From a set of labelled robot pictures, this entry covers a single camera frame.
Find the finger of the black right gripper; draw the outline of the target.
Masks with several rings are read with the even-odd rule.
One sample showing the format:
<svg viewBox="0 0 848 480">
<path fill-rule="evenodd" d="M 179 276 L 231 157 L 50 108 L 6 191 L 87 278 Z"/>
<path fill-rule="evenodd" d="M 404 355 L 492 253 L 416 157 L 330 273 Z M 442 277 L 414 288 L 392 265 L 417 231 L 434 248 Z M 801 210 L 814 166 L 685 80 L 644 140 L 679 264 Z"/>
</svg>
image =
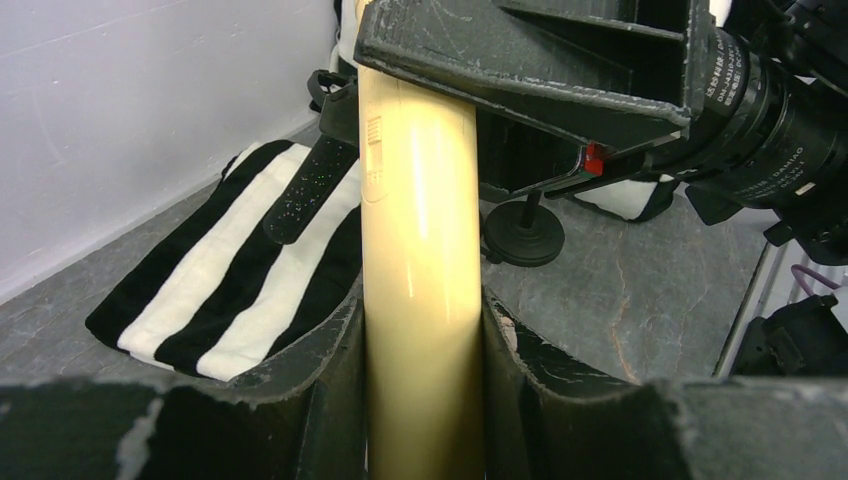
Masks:
<svg viewBox="0 0 848 480">
<path fill-rule="evenodd" d="M 371 1 L 354 57 L 575 142 L 634 148 L 693 118 L 689 1 Z"/>
</svg>

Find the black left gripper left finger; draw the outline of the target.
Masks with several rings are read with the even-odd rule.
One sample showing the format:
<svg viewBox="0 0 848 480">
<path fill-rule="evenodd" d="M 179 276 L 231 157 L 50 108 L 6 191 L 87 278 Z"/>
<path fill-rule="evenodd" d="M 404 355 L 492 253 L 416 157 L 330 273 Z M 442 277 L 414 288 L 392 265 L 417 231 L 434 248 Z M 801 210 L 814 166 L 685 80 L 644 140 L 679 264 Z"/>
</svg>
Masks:
<svg viewBox="0 0 848 480">
<path fill-rule="evenodd" d="M 173 372 L 5 380 L 5 479 L 361 479 L 362 286 L 228 382 Z"/>
</svg>

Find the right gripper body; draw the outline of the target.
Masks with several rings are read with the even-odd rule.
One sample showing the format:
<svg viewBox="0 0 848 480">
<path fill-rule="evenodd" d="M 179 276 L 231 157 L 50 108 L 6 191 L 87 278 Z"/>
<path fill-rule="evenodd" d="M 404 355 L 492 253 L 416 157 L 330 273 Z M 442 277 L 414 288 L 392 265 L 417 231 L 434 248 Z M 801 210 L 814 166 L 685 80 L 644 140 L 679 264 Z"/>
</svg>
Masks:
<svg viewBox="0 0 848 480">
<path fill-rule="evenodd" d="M 574 92 L 564 132 L 602 149 L 603 178 L 661 165 L 694 134 L 706 103 L 714 18 L 706 1 L 513 1 L 511 17 L 556 40 Z"/>
</svg>

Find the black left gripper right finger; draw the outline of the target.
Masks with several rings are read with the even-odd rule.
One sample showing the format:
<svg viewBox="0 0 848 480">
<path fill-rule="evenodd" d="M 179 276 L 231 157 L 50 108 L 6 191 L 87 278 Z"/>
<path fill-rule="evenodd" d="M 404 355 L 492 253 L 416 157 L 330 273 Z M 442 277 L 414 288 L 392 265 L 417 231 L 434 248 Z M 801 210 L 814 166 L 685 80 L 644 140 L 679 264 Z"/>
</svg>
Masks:
<svg viewBox="0 0 848 480">
<path fill-rule="evenodd" d="M 847 384 L 729 377 L 633 384 L 482 292 L 489 479 L 843 479 Z"/>
</svg>

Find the round base mic stand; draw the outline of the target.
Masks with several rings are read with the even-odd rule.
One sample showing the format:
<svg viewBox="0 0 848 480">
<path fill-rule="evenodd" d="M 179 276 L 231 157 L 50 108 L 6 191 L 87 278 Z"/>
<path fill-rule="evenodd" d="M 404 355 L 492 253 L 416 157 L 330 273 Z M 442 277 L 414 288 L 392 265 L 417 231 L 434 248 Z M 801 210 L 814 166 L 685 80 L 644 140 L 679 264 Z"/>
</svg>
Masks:
<svg viewBox="0 0 848 480">
<path fill-rule="evenodd" d="M 542 193 L 530 193 L 523 202 L 495 207 L 483 222 L 484 255 L 491 263 L 532 268 L 554 261 L 565 243 L 557 216 L 540 204 Z"/>
</svg>

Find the cream beige microphone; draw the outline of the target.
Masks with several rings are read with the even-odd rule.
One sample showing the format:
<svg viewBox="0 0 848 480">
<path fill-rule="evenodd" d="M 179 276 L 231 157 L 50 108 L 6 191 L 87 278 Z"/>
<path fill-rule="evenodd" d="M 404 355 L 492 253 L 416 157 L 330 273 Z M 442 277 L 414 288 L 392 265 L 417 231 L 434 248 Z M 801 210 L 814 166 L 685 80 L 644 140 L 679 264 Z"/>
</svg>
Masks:
<svg viewBox="0 0 848 480">
<path fill-rule="evenodd" d="M 481 259 L 472 106 L 360 66 L 368 471 L 481 479 Z"/>
</svg>

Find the black glitter microphone silver head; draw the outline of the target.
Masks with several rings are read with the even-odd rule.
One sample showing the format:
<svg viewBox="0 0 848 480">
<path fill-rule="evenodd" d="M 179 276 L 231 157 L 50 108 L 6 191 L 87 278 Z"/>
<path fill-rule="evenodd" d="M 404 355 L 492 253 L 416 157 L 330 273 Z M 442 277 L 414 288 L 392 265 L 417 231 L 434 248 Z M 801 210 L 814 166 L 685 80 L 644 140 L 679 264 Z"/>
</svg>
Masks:
<svg viewBox="0 0 848 480">
<path fill-rule="evenodd" d="M 268 237 L 295 243 L 358 159 L 358 149 L 321 135 L 263 218 Z"/>
</svg>

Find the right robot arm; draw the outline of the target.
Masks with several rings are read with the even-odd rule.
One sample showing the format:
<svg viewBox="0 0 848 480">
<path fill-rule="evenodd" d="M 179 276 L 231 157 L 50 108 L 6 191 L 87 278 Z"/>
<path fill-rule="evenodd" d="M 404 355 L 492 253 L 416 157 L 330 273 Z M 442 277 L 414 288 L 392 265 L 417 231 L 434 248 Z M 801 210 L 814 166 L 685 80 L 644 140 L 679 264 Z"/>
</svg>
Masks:
<svg viewBox="0 0 848 480">
<path fill-rule="evenodd" d="M 705 1 L 361 1 L 356 62 L 474 105 L 495 199 L 667 175 L 700 219 L 777 221 L 847 261 L 847 5 Z"/>
</svg>

